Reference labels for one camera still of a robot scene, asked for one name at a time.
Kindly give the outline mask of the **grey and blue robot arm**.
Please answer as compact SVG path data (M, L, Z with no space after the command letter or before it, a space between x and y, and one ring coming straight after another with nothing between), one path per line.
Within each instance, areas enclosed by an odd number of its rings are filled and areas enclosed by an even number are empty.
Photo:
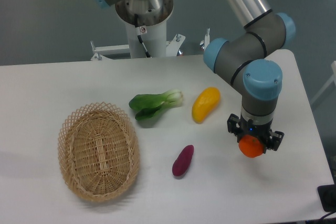
M203 54L205 64L242 96L240 115L231 114L228 131L237 142L254 137L261 150L276 151L284 134L271 124L282 88L282 71L268 61L274 51L291 41L296 33L293 20L274 13L266 0L228 0L245 34L234 41L212 40ZM125 22L132 58L167 56L166 32L158 36L151 28L164 23L173 10L172 0L96 0L102 8L115 6Z

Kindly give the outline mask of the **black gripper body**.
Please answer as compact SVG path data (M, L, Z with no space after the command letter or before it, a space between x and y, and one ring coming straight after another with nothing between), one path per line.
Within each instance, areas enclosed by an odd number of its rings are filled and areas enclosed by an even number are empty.
M250 135L258 138L259 140L266 140L270 137L272 121L269 121L266 124L255 124L252 119L245 120L242 116L240 117L239 133L237 139L240 140L246 135Z

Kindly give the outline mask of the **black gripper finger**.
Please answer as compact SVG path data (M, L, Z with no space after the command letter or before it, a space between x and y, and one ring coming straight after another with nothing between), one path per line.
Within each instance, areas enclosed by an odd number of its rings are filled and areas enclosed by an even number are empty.
M269 132L262 137L264 154L267 150L277 151L284 138L284 135L284 132L269 130Z
M239 143L242 135L242 128L240 127L240 118L231 114L227 120L227 129L229 133L232 133L237 138L237 143Z

